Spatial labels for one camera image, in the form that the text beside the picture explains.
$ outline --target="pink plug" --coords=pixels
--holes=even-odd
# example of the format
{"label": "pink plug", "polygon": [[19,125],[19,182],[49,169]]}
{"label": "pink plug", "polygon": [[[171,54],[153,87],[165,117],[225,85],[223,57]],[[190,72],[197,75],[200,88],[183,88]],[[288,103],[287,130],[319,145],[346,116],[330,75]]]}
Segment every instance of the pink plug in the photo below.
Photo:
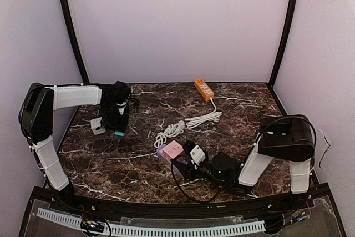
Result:
{"label": "pink plug", "polygon": [[[164,158],[171,162],[172,159],[176,158],[178,155],[184,153],[184,149],[177,141],[172,141],[166,147],[163,148]],[[177,159],[178,161],[183,161],[184,157]]]}

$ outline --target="white wall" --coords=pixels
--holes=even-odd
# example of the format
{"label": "white wall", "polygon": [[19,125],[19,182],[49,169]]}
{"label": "white wall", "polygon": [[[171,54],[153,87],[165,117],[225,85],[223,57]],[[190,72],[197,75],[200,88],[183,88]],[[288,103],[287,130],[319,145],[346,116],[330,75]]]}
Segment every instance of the white wall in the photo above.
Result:
{"label": "white wall", "polygon": [[[297,0],[275,90],[287,111],[307,115],[333,149],[329,182],[348,236],[355,236],[355,0]],[[326,147],[320,131],[317,162]]]}
{"label": "white wall", "polygon": [[69,0],[95,82],[266,82],[288,0]]}
{"label": "white wall", "polygon": [[[18,235],[33,186],[42,185],[17,115],[33,82],[80,82],[59,0],[0,0],[0,236]],[[59,143],[73,110],[55,113]]]}

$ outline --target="white cable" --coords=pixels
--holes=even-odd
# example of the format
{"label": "white cable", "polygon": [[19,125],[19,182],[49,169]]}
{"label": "white cable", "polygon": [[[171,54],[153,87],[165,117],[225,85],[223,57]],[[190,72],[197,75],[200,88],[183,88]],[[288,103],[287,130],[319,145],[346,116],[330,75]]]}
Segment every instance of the white cable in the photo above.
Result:
{"label": "white cable", "polygon": [[164,132],[160,132],[156,135],[154,147],[158,148],[166,143],[167,138],[173,138],[183,133],[185,129],[185,122],[183,120],[175,124],[170,124]]}
{"label": "white cable", "polygon": [[187,122],[186,126],[188,129],[193,129],[201,125],[203,122],[219,122],[220,120],[219,117],[222,116],[222,112],[217,111],[216,105],[213,102],[212,98],[210,98],[210,100],[215,110],[203,116],[198,116],[191,119],[185,119],[185,121]]}

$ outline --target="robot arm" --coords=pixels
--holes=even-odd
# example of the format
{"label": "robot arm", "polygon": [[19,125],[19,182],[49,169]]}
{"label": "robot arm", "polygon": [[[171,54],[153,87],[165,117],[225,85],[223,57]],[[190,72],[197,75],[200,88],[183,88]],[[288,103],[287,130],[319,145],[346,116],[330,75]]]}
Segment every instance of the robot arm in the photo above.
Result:
{"label": "robot arm", "polygon": [[71,186],[53,145],[53,111],[80,105],[100,105],[102,125],[125,132],[130,89],[125,83],[45,86],[33,83],[22,105],[19,122],[51,186],[62,191]]}
{"label": "robot arm", "polygon": [[172,164],[185,179],[204,178],[220,188],[227,186],[234,194],[245,195],[273,158],[281,158],[290,161],[291,192],[302,194],[308,191],[315,146],[316,132],[305,116],[272,117],[261,121],[259,134],[244,164],[223,152],[209,163],[207,152],[191,141],[183,146],[190,161],[186,164],[173,159]]}

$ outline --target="orange power strip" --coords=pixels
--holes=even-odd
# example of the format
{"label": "orange power strip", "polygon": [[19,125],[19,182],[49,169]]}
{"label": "orange power strip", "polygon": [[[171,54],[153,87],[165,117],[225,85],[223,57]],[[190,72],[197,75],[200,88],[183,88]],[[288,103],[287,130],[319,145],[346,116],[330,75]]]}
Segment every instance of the orange power strip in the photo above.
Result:
{"label": "orange power strip", "polygon": [[211,90],[211,88],[205,83],[204,80],[198,79],[195,80],[195,87],[197,90],[200,92],[202,97],[206,100],[209,101],[210,98],[214,99],[215,93]]}

